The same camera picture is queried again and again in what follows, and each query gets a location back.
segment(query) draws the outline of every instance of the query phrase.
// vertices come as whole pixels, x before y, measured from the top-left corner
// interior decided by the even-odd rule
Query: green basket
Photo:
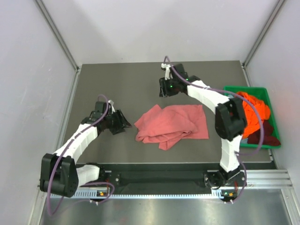
[[[231,91],[231,92],[238,92],[238,91],[243,91],[248,93],[249,95],[253,95],[255,97],[257,97],[258,99],[264,101],[264,103],[270,108],[271,111],[271,116],[269,118],[269,123],[274,127],[274,131],[272,133],[273,137],[276,137],[279,141],[280,141],[280,137],[279,137],[279,132],[278,132],[278,128],[276,125],[276,121],[275,121],[275,117],[274,117],[274,113],[272,110],[272,106],[271,106],[271,102],[269,99],[269,95],[268,95],[268,91],[265,88],[254,88],[254,87],[241,87],[241,86],[225,86],[224,90],[227,91]],[[241,143],[240,144],[241,147],[251,147],[251,148],[256,148],[257,144],[244,144]],[[270,145],[262,145],[262,148],[265,149],[278,149],[280,148],[279,146],[270,146]]]

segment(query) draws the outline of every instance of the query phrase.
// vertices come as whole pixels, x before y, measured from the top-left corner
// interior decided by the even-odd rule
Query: robotic arm
[[[108,112],[99,123],[92,126],[106,111],[106,102],[97,101],[95,110],[90,113],[89,117],[82,120],[79,128],[72,137],[53,154],[47,153],[44,155],[40,176],[41,191],[47,192],[53,167],[70,142],[72,142],[72,144],[63,155],[59,162],[59,167],[55,171],[51,193],[72,197],[78,186],[99,179],[99,175],[104,172],[102,171],[103,168],[97,165],[84,165],[83,167],[77,168],[76,162],[78,158],[83,154],[88,145],[105,129],[109,129],[113,135],[116,135],[124,132],[124,128],[131,127],[121,110],[115,110],[111,100],[108,101],[108,103]]]
[[[215,114],[215,130],[221,137],[222,143],[222,157],[218,171],[218,176],[222,182],[218,186],[232,183],[234,177],[240,173],[240,163],[235,152],[240,151],[240,141],[247,126],[242,100],[237,97],[229,98],[215,91],[207,90],[209,86],[196,76],[189,77],[182,64],[175,65],[174,67],[181,77],[204,88],[200,89],[187,85],[177,75],[173,74],[170,67],[170,65],[162,64],[165,77],[159,79],[159,96],[169,97],[183,92],[199,100],[212,110]]]

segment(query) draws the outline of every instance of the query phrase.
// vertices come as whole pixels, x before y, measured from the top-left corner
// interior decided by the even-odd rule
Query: red cloth
[[[135,126],[139,130],[136,141],[159,143],[162,150],[169,150],[182,138],[209,138],[202,105],[171,105],[164,109],[155,105]]]
[[[270,146],[281,145],[280,141],[276,137],[271,136],[274,131],[274,127],[272,127],[271,124],[267,120],[265,120],[263,122],[262,126],[264,129],[264,138],[263,138],[262,144],[266,144],[266,145],[270,145]],[[258,144],[260,136],[261,136],[260,130],[255,131],[253,134],[250,134],[248,136],[247,143],[248,144]]]

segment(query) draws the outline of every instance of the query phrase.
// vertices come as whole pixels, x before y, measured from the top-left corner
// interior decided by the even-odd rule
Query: metal frame
[[[59,45],[62,47],[64,53],[68,57],[70,63],[77,70],[76,76],[74,77],[72,88],[70,90],[68,102],[64,111],[63,121],[61,124],[61,129],[59,133],[59,137],[57,140],[57,148],[63,144],[63,139],[65,135],[65,131],[68,124],[68,118],[70,115],[71,106],[74,100],[75,90],[77,87],[78,76],[80,73],[80,68],[78,67],[76,61],[74,60],[72,54],[70,53],[67,45],[65,44],[62,36],[60,35],[55,23],[53,22],[51,16],[49,15],[44,3],[42,0],[34,0],[37,7],[39,8],[40,12],[44,16],[46,22],[48,23],[50,29],[52,30],[53,34],[55,35],[56,39],[59,42]],[[252,86],[249,74],[247,72],[247,66],[250,63],[252,57],[254,56],[255,52],[257,51],[260,43],[266,36],[268,30],[270,29],[271,25],[274,23],[276,16],[278,15],[280,9],[283,7],[286,0],[279,0],[274,7],[269,19],[265,23],[260,35],[258,36],[257,40],[255,41],[253,47],[251,48],[249,54],[246,57],[246,60],[242,63],[242,69],[247,81],[248,86]],[[290,215],[292,224],[300,224],[300,206],[297,200],[295,191],[293,189],[293,185],[291,183],[290,177],[288,175],[287,170],[248,170],[248,180],[247,180],[247,187],[246,189],[281,189],[284,202],[286,204],[287,211]],[[78,192],[85,192],[83,188],[79,188]],[[219,198],[218,192],[213,191],[211,194],[200,194],[200,195],[113,195],[112,198]],[[40,222],[43,207],[45,205],[46,193],[41,192],[39,188],[37,188],[37,195],[35,205],[32,210],[32,214],[30,216],[29,224],[37,225]]]

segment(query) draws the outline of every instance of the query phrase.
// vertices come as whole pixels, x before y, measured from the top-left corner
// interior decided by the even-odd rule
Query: white backdrop
[[[277,0],[44,0],[76,62],[243,61]]]
[[[34,1],[1,1],[0,31],[0,223],[24,225],[75,71]]]
[[[268,89],[282,139],[276,161],[288,169],[300,199],[300,1],[286,1],[248,66],[254,86]]]

